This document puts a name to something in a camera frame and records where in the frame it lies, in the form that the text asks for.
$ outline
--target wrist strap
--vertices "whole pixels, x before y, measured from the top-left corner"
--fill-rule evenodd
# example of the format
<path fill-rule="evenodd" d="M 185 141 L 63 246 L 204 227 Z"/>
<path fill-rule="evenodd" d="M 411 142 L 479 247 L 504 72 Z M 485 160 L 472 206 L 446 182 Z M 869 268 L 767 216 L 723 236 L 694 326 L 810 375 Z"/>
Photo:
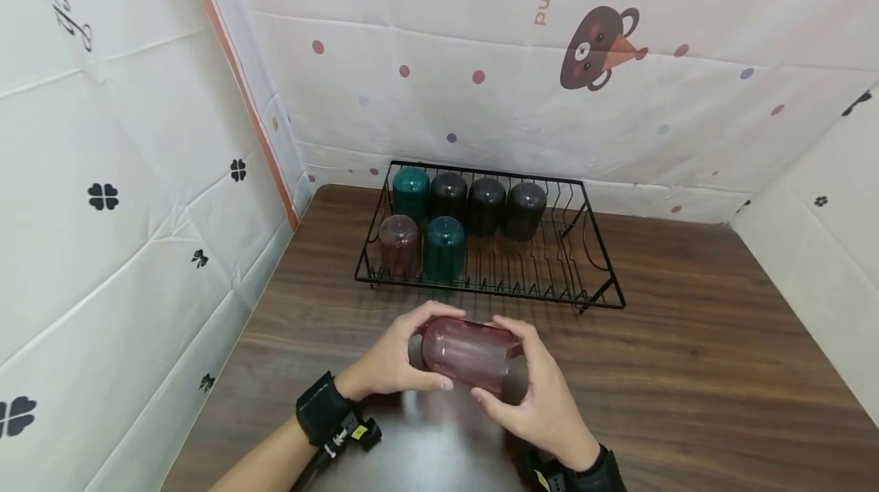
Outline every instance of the wrist strap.
<path fill-rule="evenodd" d="M 352 411 L 352 404 L 336 389 L 326 372 L 296 400 L 296 419 L 312 446 L 323 446 Z"/>
<path fill-rule="evenodd" d="M 568 492 L 626 492 L 617 457 L 603 445 L 591 468 L 579 473 L 566 468 L 563 474 Z"/>

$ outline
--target teal cup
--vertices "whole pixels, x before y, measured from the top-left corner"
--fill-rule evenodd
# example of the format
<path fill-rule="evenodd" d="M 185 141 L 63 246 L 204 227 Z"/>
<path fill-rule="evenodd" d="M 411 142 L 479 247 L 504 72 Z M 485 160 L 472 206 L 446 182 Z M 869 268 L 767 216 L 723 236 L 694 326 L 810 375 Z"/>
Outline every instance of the teal cup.
<path fill-rule="evenodd" d="M 427 221 L 430 180 L 420 168 L 403 168 L 393 181 L 394 214 L 408 215 L 418 225 Z"/>
<path fill-rule="evenodd" d="M 464 270 L 465 243 L 461 221 L 447 215 L 430 221 L 424 231 L 424 279 L 434 284 L 452 284 Z"/>

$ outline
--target orange stripe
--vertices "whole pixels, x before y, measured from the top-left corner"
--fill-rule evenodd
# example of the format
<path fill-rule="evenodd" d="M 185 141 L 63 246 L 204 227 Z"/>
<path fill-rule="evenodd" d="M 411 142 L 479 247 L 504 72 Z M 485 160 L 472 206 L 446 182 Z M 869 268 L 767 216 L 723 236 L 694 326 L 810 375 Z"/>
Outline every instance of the orange stripe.
<path fill-rule="evenodd" d="M 214 26 L 214 32 L 217 35 L 217 39 L 220 41 L 222 51 L 226 54 L 226 60 L 232 68 L 232 73 L 235 74 L 235 80 L 238 82 L 238 89 L 241 91 L 241 95 L 244 98 L 244 106 L 247 106 L 247 113 L 250 116 L 250 124 L 253 126 L 254 132 L 256 132 L 256 140 L 259 141 L 259 146 L 262 147 L 262 153 L 265 153 L 266 155 L 266 161 L 269 163 L 272 179 L 274 179 L 275 186 L 278 189 L 278 194 L 284 204 L 284 210 L 287 212 L 287 219 L 290 222 L 290 228 L 296 230 L 296 226 L 299 225 L 299 219 L 296 218 L 293 202 L 290 201 L 290 193 L 287 191 L 287 187 L 284 186 L 284 180 L 282 175 L 280 175 L 278 162 L 275 160 L 274 155 L 272 155 L 272 148 L 269 145 L 269 141 L 266 139 L 266 133 L 262 131 L 262 127 L 260 126 L 259 113 L 253 108 L 253 98 L 250 97 L 250 88 L 247 85 L 246 79 L 243 78 L 243 71 L 238 69 L 238 62 L 236 59 L 237 54 L 235 50 L 233 50 L 229 37 L 226 35 L 224 22 L 219 16 L 216 6 L 214 6 L 214 0 L 201 0 L 201 5 L 204 8 L 204 11 L 208 13 L 208 18 Z"/>

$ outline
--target table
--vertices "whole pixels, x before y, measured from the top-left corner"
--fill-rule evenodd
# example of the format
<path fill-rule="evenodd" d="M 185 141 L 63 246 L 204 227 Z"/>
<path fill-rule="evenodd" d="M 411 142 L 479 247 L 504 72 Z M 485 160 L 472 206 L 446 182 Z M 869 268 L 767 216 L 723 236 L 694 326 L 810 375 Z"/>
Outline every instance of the table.
<path fill-rule="evenodd" d="M 324 186 L 169 473 L 207 490 L 293 415 L 326 370 L 352 363 L 431 297 L 537 326 L 596 437 L 640 490 L 879 490 L 879 430 L 727 227 L 599 215 L 629 306 L 376 290 L 353 271 L 379 191 Z M 372 399 L 384 438 L 350 449 L 310 490 L 526 490 L 514 442 L 470 400 Z"/>

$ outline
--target cloth wall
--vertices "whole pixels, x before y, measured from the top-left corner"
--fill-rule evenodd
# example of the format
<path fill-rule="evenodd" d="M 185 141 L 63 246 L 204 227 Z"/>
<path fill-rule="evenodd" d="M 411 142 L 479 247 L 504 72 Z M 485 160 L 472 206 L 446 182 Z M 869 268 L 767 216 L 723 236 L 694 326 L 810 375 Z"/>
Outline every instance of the cloth wall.
<path fill-rule="evenodd" d="M 158 490 L 290 239 L 285 113 L 201 0 L 0 2 L 0 488 Z"/>
<path fill-rule="evenodd" d="M 879 425 L 874 101 L 854 106 L 732 225 Z"/>
<path fill-rule="evenodd" d="M 314 186 L 391 157 L 722 222 L 879 79 L 879 0 L 245 0 Z"/>

